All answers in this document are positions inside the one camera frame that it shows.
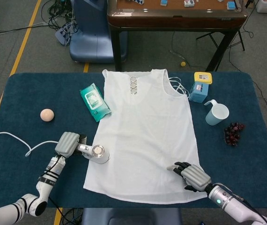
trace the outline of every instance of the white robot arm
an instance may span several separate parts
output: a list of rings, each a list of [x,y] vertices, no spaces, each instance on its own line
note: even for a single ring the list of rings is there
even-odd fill
[[[45,171],[38,178],[36,188],[39,197],[26,194],[15,203],[1,207],[0,225],[17,223],[24,217],[25,213],[34,217],[43,213],[50,192],[66,164],[65,159],[70,157],[75,150],[84,157],[100,164],[109,160],[109,153],[101,145],[85,145],[85,139],[81,139],[79,134],[65,132],[55,147],[57,156],[51,159]]]
[[[219,185],[212,184],[210,176],[208,176],[198,166],[185,162],[177,162],[175,165],[167,167],[167,169],[174,171],[183,177],[183,179],[187,182],[185,189],[194,192],[205,191],[210,200],[217,204],[237,222],[242,223],[244,221],[253,221],[252,225],[267,225],[266,217],[260,215],[257,211],[253,211],[255,209],[251,210],[246,207]]]

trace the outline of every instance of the white mug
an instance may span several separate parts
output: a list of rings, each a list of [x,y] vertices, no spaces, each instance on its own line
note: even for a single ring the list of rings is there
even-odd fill
[[[209,125],[216,125],[229,116],[229,110],[225,105],[217,103],[214,99],[206,102],[204,105],[208,105],[209,103],[213,105],[213,107],[205,117],[205,121]]]

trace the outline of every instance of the foam ball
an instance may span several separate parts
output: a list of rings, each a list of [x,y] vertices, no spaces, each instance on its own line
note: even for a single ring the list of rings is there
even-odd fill
[[[43,121],[49,122],[54,118],[54,112],[51,109],[43,109],[40,113],[40,117]]]

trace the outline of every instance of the yellow lid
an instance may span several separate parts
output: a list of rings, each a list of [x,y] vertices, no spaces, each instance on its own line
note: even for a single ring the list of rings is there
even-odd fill
[[[194,73],[194,80],[202,83],[212,84],[213,77],[211,73],[207,72],[195,72]]]

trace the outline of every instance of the grapes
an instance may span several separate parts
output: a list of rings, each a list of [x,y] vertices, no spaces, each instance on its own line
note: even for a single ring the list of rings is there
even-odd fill
[[[237,143],[241,138],[239,132],[244,128],[244,124],[240,124],[238,122],[230,123],[230,125],[224,129],[225,142],[232,147],[237,146]]]

